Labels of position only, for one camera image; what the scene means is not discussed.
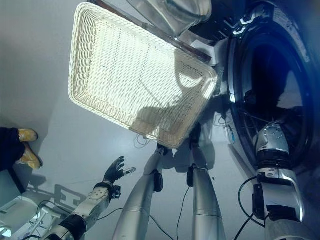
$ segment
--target robotic forearm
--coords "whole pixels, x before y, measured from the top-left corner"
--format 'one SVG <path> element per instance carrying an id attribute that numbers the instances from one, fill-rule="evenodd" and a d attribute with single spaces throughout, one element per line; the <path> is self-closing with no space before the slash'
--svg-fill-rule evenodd
<path id="1" fill-rule="evenodd" d="M 111 199 L 118 199 L 121 187 L 115 186 L 116 180 L 133 173 L 136 169 L 120 170 L 125 164 L 119 157 L 107 170 L 103 181 L 95 185 L 87 198 L 58 226 L 52 228 L 42 240 L 79 240 L 97 222 L 101 213 L 109 206 Z"/>
<path id="2" fill-rule="evenodd" d="M 315 240 L 303 225 L 305 214 L 289 147 L 281 127 L 268 124 L 257 136 L 257 181 L 253 186 L 254 215 L 265 222 L 266 240 Z"/>

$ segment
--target wicker tray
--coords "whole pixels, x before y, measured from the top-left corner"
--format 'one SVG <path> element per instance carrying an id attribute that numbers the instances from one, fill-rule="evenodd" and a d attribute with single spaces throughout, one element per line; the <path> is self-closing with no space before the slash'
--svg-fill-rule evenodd
<path id="1" fill-rule="evenodd" d="M 177 148 L 215 88 L 216 72 L 134 23 L 91 3 L 75 12 L 69 97 Z"/>

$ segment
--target boot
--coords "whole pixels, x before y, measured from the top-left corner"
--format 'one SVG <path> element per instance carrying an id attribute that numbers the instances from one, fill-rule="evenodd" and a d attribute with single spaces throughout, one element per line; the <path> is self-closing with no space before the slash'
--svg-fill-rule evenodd
<path id="1" fill-rule="evenodd" d="M 20 128 L 19 130 L 20 142 L 33 142 L 38 139 L 38 134 L 29 128 Z"/>
<path id="2" fill-rule="evenodd" d="M 28 164 L 28 166 L 32 169 L 39 169 L 40 167 L 42 167 L 40 159 L 32 152 L 29 144 L 25 142 L 23 144 L 25 146 L 25 150 L 18 163 Z"/>

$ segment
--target white floor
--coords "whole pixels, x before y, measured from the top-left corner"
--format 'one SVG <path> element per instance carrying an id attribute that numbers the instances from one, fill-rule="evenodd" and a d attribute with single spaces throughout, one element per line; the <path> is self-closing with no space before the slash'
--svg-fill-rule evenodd
<path id="1" fill-rule="evenodd" d="M 86 196 L 106 169 L 124 155 L 126 166 L 137 171 L 117 182 L 122 187 L 119 200 L 113 200 L 107 212 L 124 206 L 132 188 L 142 175 L 144 165 L 156 143 L 142 149 L 134 146 L 136 134 L 125 130 L 73 104 L 68 97 L 68 73 L 73 14 L 81 0 L 0 1 L 0 84 L 1 126 L 26 127 L 39 134 L 32 149 L 44 166 L 31 172 L 24 168 L 24 181 L 66 200 Z M 211 132 L 214 168 L 210 171 L 219 200 L 228 240 L 232 240 L 246 220 L 239 208 L 237 193 L 247 178 L 221 137 L 224 130 Z M 163 171 L 164 188 L 153 196 L 151 214 L 176 239 L 176 224 L 182 198 L 187 189 L 187 174 L 175 168 Z M 78 193 L 72 198 L 71 193 Z M 243 205 L 251 211 L 252 185 L 243 189 Z M 179 238 L 191 239 L 193 191 L 189 191 L 179 226 Z M 86 234 L 87 240 L 111 239 L 120 212 L 98 222 Z M 239 240 L 261 239 L 263 229 L 249 223 Z M 168 239 L 151 221 L 146 239 Z"/>

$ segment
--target person's leg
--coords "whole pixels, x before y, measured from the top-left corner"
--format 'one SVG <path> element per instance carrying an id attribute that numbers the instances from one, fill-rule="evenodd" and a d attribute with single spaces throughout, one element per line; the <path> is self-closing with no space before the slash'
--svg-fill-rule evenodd
<path id="1" fill-rule="evenodd" d="M 17 128 L 0 127 L 0 145 L 9 147 L 20 143 L 19 130 Z"/>
<path id="2" fill-rule="evenodd" d="M 11 168 L 16 161 L 22 158 L 25 149 L 21 142 L 5 147 L 0 145 L 0 171 Z"/>

